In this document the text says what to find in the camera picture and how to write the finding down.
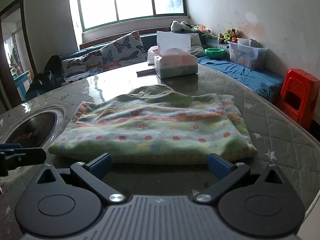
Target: green towel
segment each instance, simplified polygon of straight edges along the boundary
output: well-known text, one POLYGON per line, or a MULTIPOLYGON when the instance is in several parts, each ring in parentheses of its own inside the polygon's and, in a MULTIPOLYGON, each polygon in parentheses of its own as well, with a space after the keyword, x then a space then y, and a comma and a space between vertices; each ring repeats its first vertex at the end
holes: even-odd
POLYGON ((49 152, 87 162, 108 152, 114 163, 202 164, 211 153, 234 161, 257 150, 233 96, 154 85, 82 102, 49 152))

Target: wooden door frame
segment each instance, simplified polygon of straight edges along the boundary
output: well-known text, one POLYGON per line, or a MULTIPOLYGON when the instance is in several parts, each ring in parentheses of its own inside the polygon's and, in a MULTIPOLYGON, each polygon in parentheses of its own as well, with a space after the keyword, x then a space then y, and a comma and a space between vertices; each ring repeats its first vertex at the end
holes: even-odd
MULTIPOLYGON (((22 31, 23 31, 23 37, 30 61, 30 65, 33 71, 33 74, 37 74, 36 66, 33 61, 33 57, 31 54, 31 49, 29 45, 29 39, 27 35, 27 29, 26 29, 26 20, 24 17, 24 5, 23 5, 23 0, 15 0, 12 3, 10 3, 6 8, 4 8, 0 12, 0 19, 1 22, 7 18, 10 14, 12 14, 14 11, 20 8, 21 12, 21 23, 22 23, 22 31)), ((18 90, 15 86, 15 83, 13 81, 9 64, 7 61, 7 56, 4 50, 4 41, 3 41, 3 36, 2 36, 2 28, 0 24, 0 80, 2 82, 2 85, 4 87, 4 91, 7 95, 7 98, 11 104, 12 107, 16 107, 22 103, 22 100, 20 98, 20 95, 18 93, 18 90)))

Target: plush toy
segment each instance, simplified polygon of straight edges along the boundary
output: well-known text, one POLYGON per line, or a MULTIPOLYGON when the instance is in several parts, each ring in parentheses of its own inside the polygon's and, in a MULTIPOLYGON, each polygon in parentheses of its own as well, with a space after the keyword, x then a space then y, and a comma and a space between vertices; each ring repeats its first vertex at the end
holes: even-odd
POLYGON ((193 31, 200 31, 200 32, 202 32, 202 33, 204 33, 204 34, 209 34, 209 33, 211 33, 211 31, 210 31, 206 26, 201 25, 201 24, 196 25, 196 26, 193 26, 192 30, 193 30, 193 31))
POLYGON ((239 35, 239 33, 240 31, 238 29, 228 29, 224 35, 222 33, 219 33, 218 42, 228 43, 228 41, 230 41, 237 43, 237 36, 239 35))
POLYGON ((173 21, 171 24, 171 31, 172 32, 191 31, 191 25, 187 24, 184 21, 182 21, 181 23, 178 23, 177 21, 173 21))

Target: green window frame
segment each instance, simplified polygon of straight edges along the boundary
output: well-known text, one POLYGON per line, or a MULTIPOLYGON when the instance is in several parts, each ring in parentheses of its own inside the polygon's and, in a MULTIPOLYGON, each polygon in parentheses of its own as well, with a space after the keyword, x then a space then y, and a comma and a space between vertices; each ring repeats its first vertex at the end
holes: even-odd
POLYGON ((133 20, 155 18, 155 17, 165 17, 165 16, 186 16, 187 15, 186 0, 182 0, 182 6, 183 6, 184 13, 171 13, 171 14, 156 14, 155 0, 151 0, 152 9, 153 9, 153 15, 152 16, 144 16, 144 17, 137 17, 137 18, 119 20, 116 0, 114 0, 114 2, 115 2, 115 9, 116 9, 116 17, 117 17, 116 21, 110 22, 110 23, 101 24, 101 25, 97 25, 97 26, 90 27, 90 28, 86 29, 86 28, 84 28, 84 21, 83 21, 83 16, 82 16, 81 2, 80 2, 80 0, 78 0, 78 7, 79 7, 79 14, 80 14, 80 21, 81 21, 82 31, 86 32, 86 31, 94 30, 94 29, 97 29, 97 28, 100 28, 100 27, 104 27, 104 26, 108 26, 108 25, 112 25, 112 24, 116 24, 116 23, 129 22, 129 21, 133 21, 133 20))

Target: red plastic stool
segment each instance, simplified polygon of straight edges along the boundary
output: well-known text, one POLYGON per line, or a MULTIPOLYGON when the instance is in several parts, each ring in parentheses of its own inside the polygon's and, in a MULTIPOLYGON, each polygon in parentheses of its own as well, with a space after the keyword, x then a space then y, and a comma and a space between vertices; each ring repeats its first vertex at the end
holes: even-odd
POLYGON ((320 80, 299 68, 289 69, 277 107, 308 130, 315 113, 320 80))

